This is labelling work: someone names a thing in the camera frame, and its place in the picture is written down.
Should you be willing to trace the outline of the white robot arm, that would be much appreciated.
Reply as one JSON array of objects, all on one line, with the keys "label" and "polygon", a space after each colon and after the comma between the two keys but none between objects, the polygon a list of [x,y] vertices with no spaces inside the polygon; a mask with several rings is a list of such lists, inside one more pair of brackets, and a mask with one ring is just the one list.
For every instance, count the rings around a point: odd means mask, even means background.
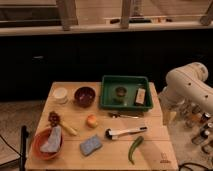
[{"label": "white robot arm", "polygon": [[166,86],[158,94],[164,125],[169,123],[172,112],[178,111],[186,100],[213,114],[213,87],[205,83],[207,78],[208,69],[200,62],[177,67],[167,73]]}]

